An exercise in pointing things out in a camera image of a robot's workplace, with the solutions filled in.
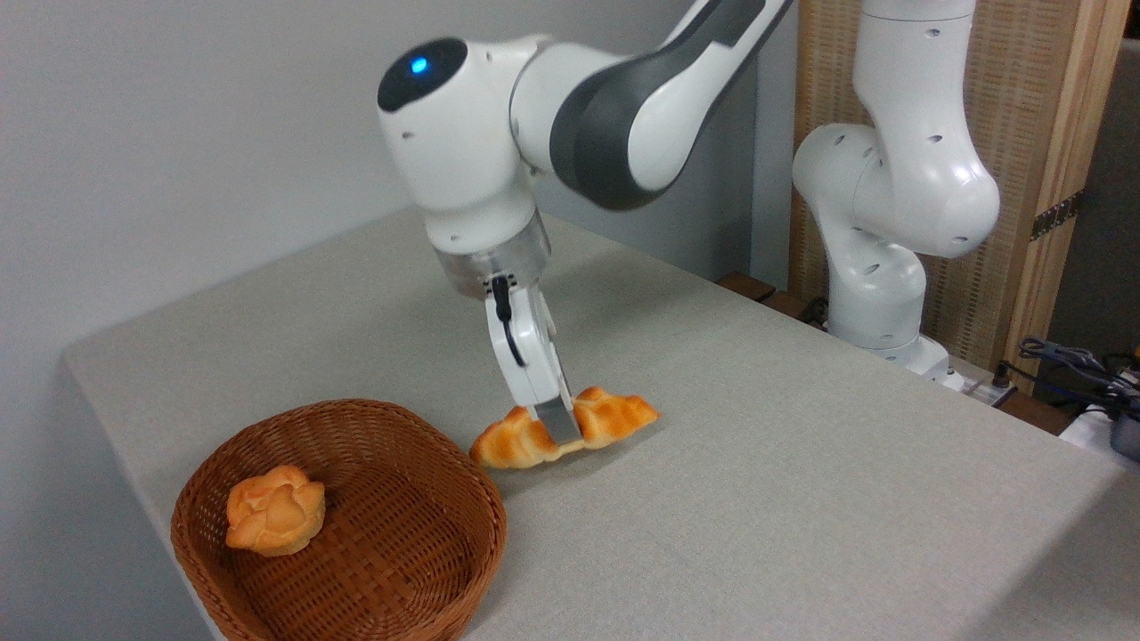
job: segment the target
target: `basket rim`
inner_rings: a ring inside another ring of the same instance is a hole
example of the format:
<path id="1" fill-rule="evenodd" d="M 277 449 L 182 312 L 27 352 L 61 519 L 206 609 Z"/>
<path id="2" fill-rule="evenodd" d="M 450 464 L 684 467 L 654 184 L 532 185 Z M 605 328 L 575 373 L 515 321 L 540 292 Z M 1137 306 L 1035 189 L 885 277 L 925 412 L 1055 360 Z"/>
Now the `basket rim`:
<path id="1" fill-rule="evenodd" d="M 179 493 L 178 500 L 174 502 L 174 511 L 171 516 L 170 524 L 170 538 L 174 549 L 176 560 L 179 566 L 181 566 L 184 574 L 194 587 L 195 595 L 202 600 L 207 614 L 210 614 L 211 618 L 214 619 L 214 622 L 219 625 L 219 628 L 221 628 L 222 633 L 226 634 L 227 638 L 233 638 L 231 634 L 237 635 L 236 638 L 238 639 L 245 640 L 264 639 L 266 641 L 270 641 L 275 638 L 260 617 L 258 623 L 261 624 L 267 632 L 269 632 L 270 636 L 268 638 L 263 638 L 259 635 L 258 632 L 250 630 L 250 625 L 245 619 L 234 615 L 235 608 L 229 602 L 229 599 L 226 598 L 225 593 L 219 589 L 218 582 L 213 575 L 206 570 L 202 554 L 199 554 L 195 546 L 190 543 L 189 524 L 193 521 L 194 504 L 188 500 L 187 495 L 189 494 L 192 487 L 196 485 L 194 481 L 211 471 L 211 468 L 217 462 L 215 456 L 219 452 L 227 448 L 227 446 L 230 446 L 239 439 L 244 440 L 249 438 L 250 432 L 264 430 L 268 427 L 282 421 L 295 421 L 307 414 L 321 412 L 329 407 L 353 407 L 358 411 L 364 409 L 366 412 L 383 412 L 399 416 L 400 422 L 405 423 L 407 427 L 414 427 L 421 430 L 434 443 L 434 445 L 439 446 L 441 453 L 457 461 L 465 469 L 465 471 L 471 473 L 472 480 L 477 482 L 480 497 L 486 500 L 494 516 L 491 520 L 490 545 L 488 546 L 487 553 L 483 555 L 482 561 L 475 566 L 474 575 L 463 587 L 459 595 L 453 599 L 439 611 L 434 612 L 434 615 L 426 620 L 408 628 L 404 633 L 402 638 L 418 639 L 430 634 L 440 634 L 447 628 L 454 626 L 457 622 L 463 622 L 463 627 L 461 627 L 461 630 L 465 628 L 466 623 L 469 623 L 474 616 L 479 602 L 482 601 L 486 595 L 487 590 L 497 574 L 499 565 L 502 563 L 507 536 L 506 508 L 503 504 L 503 497 L 499 494 L 498 487 L 487 472 L 477 465 L 467 454 L 459 449 L 459 447 L 451 439 L 407 407 L 396 403 L 370 398 L 336 398 L 318 400 L 316 403 L 294 407 L 267 419 L 262 419 L 256 423 L 238 430 L 234 436 L 226 439 L 225 443 L 219 445 L 197 466 L 194 473 L 190 474 L 189 479 L 187 479 L 186 484 L 182 486 L 182 490 Z"/>

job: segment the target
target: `croissant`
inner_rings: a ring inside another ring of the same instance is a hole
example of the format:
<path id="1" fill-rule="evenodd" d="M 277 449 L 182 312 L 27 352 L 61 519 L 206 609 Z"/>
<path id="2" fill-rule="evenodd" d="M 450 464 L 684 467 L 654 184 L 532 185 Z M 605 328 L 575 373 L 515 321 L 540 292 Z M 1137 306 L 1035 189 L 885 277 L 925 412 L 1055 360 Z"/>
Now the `croissant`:
<path id="1" fill-rule="evenodd" d="M 226 502 L 226 545 L 263 557 L 300 551 L 325 520 L 325 486 L 295 465 L 278 465 L 234 486 Z"/>
<path id="2" fill-rule="evenodd" d="M 542 421 L 523 407 L 492 423 L 471 446 L 471 459 L 484 468 L 531 468 L 579 449 L 597 449 L 628 438 L 661 415 L 640 396 L 614 396 L 600 387 L 573 399 L 581 440 L 559 445 Z"/>

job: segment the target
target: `black cable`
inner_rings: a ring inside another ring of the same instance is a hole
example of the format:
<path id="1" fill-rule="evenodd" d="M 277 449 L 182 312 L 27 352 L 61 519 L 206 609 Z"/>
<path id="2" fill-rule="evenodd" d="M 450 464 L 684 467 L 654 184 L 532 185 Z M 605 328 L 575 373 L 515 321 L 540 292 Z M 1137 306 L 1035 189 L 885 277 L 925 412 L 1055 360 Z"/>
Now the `black cable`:
<path id="1" fill-rule="evenodd" d="M 1017 372 L 1021 376 L 1025 376 L 1026 379 L 1033 381 L 1034 383 L 1043 386 L 1047 389 L 1049 389 L 1050 391 L 1053 391 L 1053 392 L 1059 393 L 1061 396 L 1066 396 L 1066 397 L 1073 398 L 1075 400 L 1081 400 L 1081 401 L 1088 403 L 1090 405 L 1100 405 L 1100 406 L 1107 407 L 1108 409 L 1112 409 L 1112 411 L 1115 411 L 1115 412 L 1125 412 L 1125 413 L 1130 413 L 1130 414 L 1133 413 L 1133 412 L 1135 412 L 1135 409 L 1133 409 L 1131 403 L 1126 403 L 1126 401 L 1122 403 L 1122 401 L 1116 400 L 1115 398 L 1108 397 L 1108 396 L 1100 396 L 1100 397 L 1098 397 L 1098 396 L 1092 396 L 1092 395 L 1088 395 L 1088 393 L 1084 393 L 1084 392 L 1080 392 L 1080 391 L 1076 391 L 1076 390 L 1072 390 L 1072 389 L 1068 389 L 1068 388 L 1061 388 L 1061 387 L 1058 387 L 1058 386 L 1056 386 L 1053 383 L 1050 383 L 1049 381 L 1044 380 L 1041 376 L 1035 376 L 1035 375 L 1026 372 L 1025 370 L 1021 370 L 1020 367 L 1013 365 L 1009 360 L 1004 360 L 1003 359 L 1000 363 L 1002 365 L 1009 367 L 1011 371 Z"/>

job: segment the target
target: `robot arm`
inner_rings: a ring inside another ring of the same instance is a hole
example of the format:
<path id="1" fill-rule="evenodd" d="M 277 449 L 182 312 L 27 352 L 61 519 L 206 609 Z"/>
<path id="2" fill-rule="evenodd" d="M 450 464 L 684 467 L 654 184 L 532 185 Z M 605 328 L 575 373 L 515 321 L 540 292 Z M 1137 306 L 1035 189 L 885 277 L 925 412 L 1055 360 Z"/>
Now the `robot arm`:
<path id="1" fill-rule="evenodd" d="M 553 44 L 519 76 L 523 157 L 612 210 L 642 206 L 684 168 L 712 105 L 790 0 L 698 0 L 656 51 L 634 58 Z"/>
<path id="2" fill-rule="evenodd" d="M 676 179 L 709 109 L 791 0 L 697 0 L 638 57 L 535 35 L 446 38 L 401 56 L 380 83 L 380 125 L 451 284 L 482 300 L 515 404 L 559 443 L 580 438 L 538 278 L 551 248 L 540 172 L 609 209 Z"/>
<path id="3" fill-rule="evenodd" d="M 1000 204 L 962 105 L 974 5 L 864 0 L 853 80 L 874 128 L 821 127 L 792 164 L 828 252 L 829 331 L 939 382 L 948 357 L 919 334 L 914 252 L 972 251 Z"/>

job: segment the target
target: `wicker basket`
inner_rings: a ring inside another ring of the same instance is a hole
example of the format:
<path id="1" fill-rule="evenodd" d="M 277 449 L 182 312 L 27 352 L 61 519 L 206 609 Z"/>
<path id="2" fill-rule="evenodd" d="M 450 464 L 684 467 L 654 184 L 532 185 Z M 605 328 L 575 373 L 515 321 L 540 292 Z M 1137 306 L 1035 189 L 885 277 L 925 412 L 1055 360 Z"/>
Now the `wicker basket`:
<path id="1" fill-rule="evenodd" d="M 285 463 L 325 484 L 321 530 L 287 557 L 227 547 L 229 489 Z M 178 562 L 229 639 L 458 639 L 505 539 L 498 490 L 466 454 L 407 409 L 361 399 L 242 430 L 171 520 Z"/>

